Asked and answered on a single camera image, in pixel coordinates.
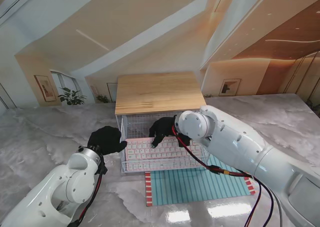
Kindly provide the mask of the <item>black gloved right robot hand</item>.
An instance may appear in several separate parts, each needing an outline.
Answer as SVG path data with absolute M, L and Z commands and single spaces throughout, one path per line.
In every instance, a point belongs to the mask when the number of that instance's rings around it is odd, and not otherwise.
M 173 117 L 161 117 L 156 120 L 149 129 L 149 137 L 153 138 L 151 148 L 156 148 L 164 139 L 164 137 L 178 136 L 178 146 L 183 148 L 189 146 L 191 139 L 180 133 L 177 129 L 178 124 L 175 122 L 176 115 Z

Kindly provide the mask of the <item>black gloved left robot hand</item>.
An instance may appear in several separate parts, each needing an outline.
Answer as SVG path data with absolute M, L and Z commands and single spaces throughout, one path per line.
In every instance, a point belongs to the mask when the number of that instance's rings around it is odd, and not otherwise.
M 127 147 L 126 141 L 121 140 L 121 132 L 118 128 L 104 126 L 91 133 L 87 147 L 94 148 L 103 156 L 119 153 Z

